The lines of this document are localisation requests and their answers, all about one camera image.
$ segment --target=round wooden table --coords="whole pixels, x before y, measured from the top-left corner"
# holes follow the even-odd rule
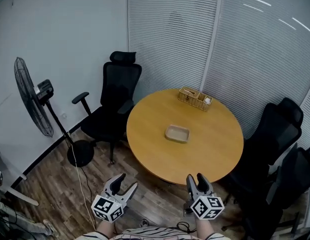
[[[210,182],[227,175],[243,151],[241,126],[232,112],[213,99],[207,112],[178,100],[179,89],[154,92],[131,111],[127,139],[137,160],[152,174],[175,184],[202,173]],[[188,128],[188,143],[165,138],[169,125]]]

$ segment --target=shoe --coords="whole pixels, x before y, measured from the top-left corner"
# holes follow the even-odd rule
[[[144,227],[149,227],[150,223],[147,219],[143,218],[143,220],[141,221],[141,223],[139,224],[140,228],[144,228]]]
[[[43,224],[52,231],[54,237],[58,238],[61,235],[49,220],[44,219]]]

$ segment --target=chair armrest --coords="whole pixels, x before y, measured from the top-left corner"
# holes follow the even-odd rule
[[[277,167],[276,171],[274,171],[272,174],[267,176],[267,179],[266,179],[267,183],[271,183],[271,182],[275,182],[276,181],[277,175],[279,173],[279,169],[280,169],[280,166]]]
[[[266,202],[267,202],[268,205],[270,205],[270,204],[272,203],[273,198],[274,198],[274,195],[275,195],[275,193],[276,193],[276,191],[277,191],[277,188],[278,188],[278,185],[277,185],[276,182],[274,182],[274,183],[270,186],[269,191],[268,191],[268,193],[267,193],[267,197],[266,197]]]
[[[84,106],[84,109],[85,109],[85,111],[87,112],[87,114],[88,115],[91,115],[92,113],[91,113],[91,110],[90,110],[90,108],[89,108],[89,105],[87,104],[87,102],[86,102],[86,99],[85,99],[85,97],[87,96],[87,95],[89,95],[90,93],[89,92],[83,92],[83,93],[81,93],[80,95],[78,95],[76,98],[74,98],[72,101],[71,101],[71,103],[73,103],[73,104],[77,104],[77,103],[79,103],[79,102],[81,102],[82,104],[83,104],[83,106]]]
[[[134,107],[134,102],[131,99],[125,101],[125,103],[117,111],[118,114],[126,114],[129,110]]]
[[[89,92],[85,91],[85,92],[81,93],[80,95],[78,95],[77,97],[75,97],[75,98],[71,101],[71,103],[77,104],[77,103],[79,103],[80,101],[82,101],[82,99],[85,99],[85,97],[86,97],[87,95],[89,95],[89,94],[90,94]]]

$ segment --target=chair headrest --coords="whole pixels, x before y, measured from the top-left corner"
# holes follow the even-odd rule
[[[291,123],[295,123],[299,127],[302,125],[304,117],[303,111],[300,106],[290,98],[283,98],[283,100],[277,105],[277,109]]]
[[[109,59],[111,62],[119,64],[133,64],[136,52],[114,51]]]

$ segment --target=wooden floor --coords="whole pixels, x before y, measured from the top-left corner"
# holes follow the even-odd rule
[[[81,130],[73,133],[72,138],[75,141],[89,139]],[[18,191],[37,200],[39,206],[18,199],[14,201],[15,208],[34,221],[50,220],[60,232],[58,239],[61,240],[74,239],[94,230],[84,205],[76,168],[67,160],[67,150],[67,144],[63,141],[27,175],[26,181],[17,186]],[[143,218],[148,219],[152,225],[165,227],[174,227],[180,221],[187,221],[191,229],[194,228],[194,219],[183,217],[183,204],[189,198],[186,187],[167,183],[149,173],[123,143],[115,147],[115,165],[109,165],[108,143],[99,142],[94,151],[93,160],[83,167],[92,190],[92,199],[101,193],[105,181],[120,173],[126,173],[122,189],[136,181],[139,184],[128,204],[128,211],[116,221],[118,232],[138,227]],[[90,210],[90,191],[82,169],[79,169],[79,175]],[[219,197],[226,197],[227,192],[218,183],[213,183],[213,187]],[[285,211],[284,218],[291,218],[295,211],[300,209],[305,209],[305,206],[298,202],[292,210]],[[217,232],[222,233],[222,226],[240,220],[241,210],[231,199],[224,212],[212,221],[212,225]],[[238,226],[223,234],[232,240],[239,240],[243,237],[244,230]]]

